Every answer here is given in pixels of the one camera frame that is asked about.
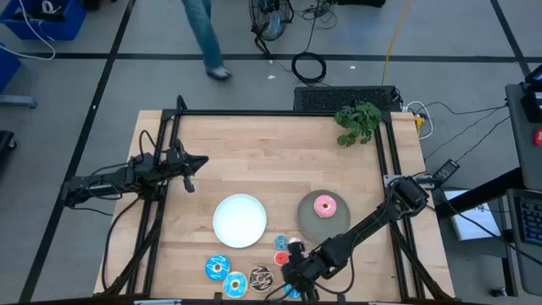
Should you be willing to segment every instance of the concrete floor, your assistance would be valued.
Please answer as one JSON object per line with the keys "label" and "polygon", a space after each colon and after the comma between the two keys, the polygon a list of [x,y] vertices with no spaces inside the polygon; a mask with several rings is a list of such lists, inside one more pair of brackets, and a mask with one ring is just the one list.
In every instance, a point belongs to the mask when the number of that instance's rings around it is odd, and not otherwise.
{"label": "concrete floor", "polygon": [[[0,0],[0,8],[6,2]],[[104,76],[107,54],[128,3],[104,1],[100,11],[87,15],[75,41],[53,43],[61,58],[72,54],[76,59],[24,59],[23,68],[3,92],[32,95],[40,104],[36,109],[0,108],[0,130],[12,130],[19,142],[0,177],[0,303],[19,299],[89,109],[96,112],[96,118],[77,168],[78,175],[126,160],[138,111],[172,108],[178,94],[183,95],[189,108],[291,109],[293,90],[302,86],[278,65],[250,56],[260,52],[252,43],[246,0],[215,0],[213,23],[223,53],[226,58],[237,58],[226,61],[234,74],[231,81],[221,84],[208,79],[202,61],[194,56],[174,60],[116,59],[110,61],[113,66],[106,74],[108,81],[100,98],[97,84]],[[296,9],[313,3],[292,0]],[[385,55],[402,4],[403,1],[388,0],[382,8],[336,6],[337,26],[316,31],[310,51]],[[498,4],[521,52],[527,61],[533,61],[529,67],[535,68],[534,62],[542,62],[538,27],[542,2],[498,0]],[[302,51],[310,26],[301,18],[294,18],[284,36],[269,43],[271,51]],[[22,42],[3,26],[0,41],[21,52],[47,52],[41,43]],[[91,56],[85,53],[98,55],[89,59]],[[201,52],[180,0],[137,0],[122,35],[119,54]],[[504,85],[523,79],[520,65],[513,62],[516,54],[490,0],[412,0],[392,54],[411,56],[391,62],[387,79],[387,84],[399,87],[407,102],[440,101],[456,111],[495,107],[504,104]],[[379,84],[382,61],[347,59],[328,60],[327,84]],[[289,60],[280,62],[290,64]],[[318,64],[305,62],[302,68],[315,70]],[[441,106],[433,106],[429,111],[435,131],[422,141],[426,155],[484,116],[454,116]],[[448,158],[458,158],[507,115],[507,109],[499,110],[441,149],[427,161],[428,170],[436,170]],[[461,166],[448,185],[474,187],[517,167],[509,121],[467,155]],[[110,202],[89,201],[86,206],[113,210]],[[33,300],[91,295],[110,221],[109,217],[95,213],[64,211]],[[455,237],[443,234],[443,238],[447,245],[446,241]],[[456,295],[461,299],[499,304],[542,301],[523,291],[515,298],[489,297],[488,289],[504,283],[501,261],[464,252],[460,247],[447,247],[446,251]]]}

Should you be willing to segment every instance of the green plant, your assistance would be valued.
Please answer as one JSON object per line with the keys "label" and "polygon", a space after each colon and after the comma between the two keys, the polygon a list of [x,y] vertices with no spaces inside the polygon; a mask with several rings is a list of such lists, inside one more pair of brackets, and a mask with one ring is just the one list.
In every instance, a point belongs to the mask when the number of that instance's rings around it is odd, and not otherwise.
{"label": "green plant", "polygon": [[343,107],[335,113],[335,122],[343,128],[350,130],[349,134],[339,136],[337,144],[350,147],[361,136],[360,143],[371,141],[371,135],[379,125],[380,110],[371,103],[361,102],[356,107]]}

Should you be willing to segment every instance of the white plate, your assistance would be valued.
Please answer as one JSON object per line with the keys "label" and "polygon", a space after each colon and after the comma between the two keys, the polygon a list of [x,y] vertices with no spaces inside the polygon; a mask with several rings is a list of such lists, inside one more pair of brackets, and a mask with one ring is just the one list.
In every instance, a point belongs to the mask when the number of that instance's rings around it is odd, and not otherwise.
{"label": "white plate", "polygon": [[262,237],[267,224],[263,205],[254,197],[236,194],[214,210],[214,234],[229,247],[248,247]]}

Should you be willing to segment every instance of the jeans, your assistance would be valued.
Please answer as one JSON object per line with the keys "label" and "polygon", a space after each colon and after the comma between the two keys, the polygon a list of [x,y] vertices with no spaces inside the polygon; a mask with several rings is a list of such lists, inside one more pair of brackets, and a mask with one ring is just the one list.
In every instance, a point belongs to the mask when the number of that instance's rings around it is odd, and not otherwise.
{"label": "jeans", "polygon": [[182,0],[186,17],[203,52],[203,63],[208,69],[223,65],[220,46],[211,25],[211,0]]}

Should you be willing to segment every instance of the yellow cable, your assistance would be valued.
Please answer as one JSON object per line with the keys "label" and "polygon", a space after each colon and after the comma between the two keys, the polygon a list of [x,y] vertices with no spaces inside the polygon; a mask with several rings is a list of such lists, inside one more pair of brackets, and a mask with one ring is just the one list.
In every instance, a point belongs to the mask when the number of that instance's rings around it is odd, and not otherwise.
{"label": "yellow cable", "polygon": [[401,17],[399,17],[399,22],[397,23],[397,27],[395,28],[395,33],[393,33],[393,39],[391,39],[390,47],[388,48],[388,52],[386,53],[386,60],[384,62],[384,71],[382,71],[382,81],[380,82],[381,86],[383,86],[384,82],[386,81],[386,72],[388,70],[388,61],[390,60],[391,49],[393,48],[395,39],[397,38],[397,35],[399,34],[399,30],[401,29],[401,25],[403,23],[403,20],[405,19],[405,15],[407,14],[409,5],[410,5],[410,0],[405,0],[405,6],[403,6],[403,10],[401,11]]}

